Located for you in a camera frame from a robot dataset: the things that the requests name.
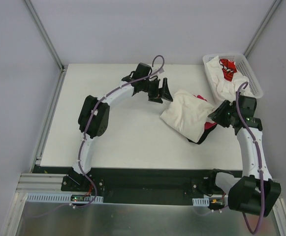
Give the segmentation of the pink t shirt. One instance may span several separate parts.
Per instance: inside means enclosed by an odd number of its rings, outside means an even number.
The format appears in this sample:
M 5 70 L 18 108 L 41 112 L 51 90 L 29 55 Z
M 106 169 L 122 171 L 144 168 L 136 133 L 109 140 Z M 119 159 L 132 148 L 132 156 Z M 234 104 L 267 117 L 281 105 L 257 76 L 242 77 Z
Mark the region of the pink t shirt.
M 197 130 L 205 131 L 217 124 L 208 118 L 208 115 L 214 111 L 214 106 L 201 95 L 194 95 L 195 99 L 192 108 L 192 123 Z

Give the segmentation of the cream white t shirt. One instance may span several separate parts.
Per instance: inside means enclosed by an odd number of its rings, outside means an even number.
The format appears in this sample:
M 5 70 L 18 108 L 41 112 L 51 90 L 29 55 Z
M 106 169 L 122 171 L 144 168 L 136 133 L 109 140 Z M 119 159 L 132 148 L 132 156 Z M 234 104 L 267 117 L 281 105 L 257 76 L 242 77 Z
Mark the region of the cream white t shirt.
M 203 131 L 197 130 L 192 123 L 194 95 L 180 89 L 174 94 L 173 102 L 165 109 L 160 118 L 187 139 L 197 142 Z

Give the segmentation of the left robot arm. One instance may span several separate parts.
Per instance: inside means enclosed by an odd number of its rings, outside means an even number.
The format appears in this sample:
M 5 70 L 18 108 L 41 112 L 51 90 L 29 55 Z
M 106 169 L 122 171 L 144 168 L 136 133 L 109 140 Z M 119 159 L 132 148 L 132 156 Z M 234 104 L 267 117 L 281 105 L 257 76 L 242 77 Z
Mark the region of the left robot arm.
M 152 65 L 139 63 L 137 68 L 123 77 L 119 85 L 102 97 L 87 96 L 82 106 L 78 124 L 82 134 L 77 160 L 72 165 L 61 185 L 62 191 L 87 191 L 94 189 L 90 179 L 94 146 L 108 128 L 110 110 L 127 98 L 139 92 L 148 95 L 150 102 L 173 101 L 167 78 L 160 79 L 163 66 L 154 69 Z

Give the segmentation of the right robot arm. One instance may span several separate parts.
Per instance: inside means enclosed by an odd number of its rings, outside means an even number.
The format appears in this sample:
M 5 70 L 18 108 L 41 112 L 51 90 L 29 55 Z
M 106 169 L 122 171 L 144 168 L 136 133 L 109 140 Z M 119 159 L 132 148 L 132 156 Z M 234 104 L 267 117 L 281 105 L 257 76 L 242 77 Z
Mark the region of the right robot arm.
M 262 147 L 262 123 L 254 118 L 257 101 L 240 95 L 238 101 L 225 100 L 209 118 L 222 127 L 232 127 L 240 145 L 242 177 L 214 169 L 207 181 L 212 194 L 223 191 L 228 195 L 231 210 L 268 216 L 281 194 L 281 185 L 270 175 Z

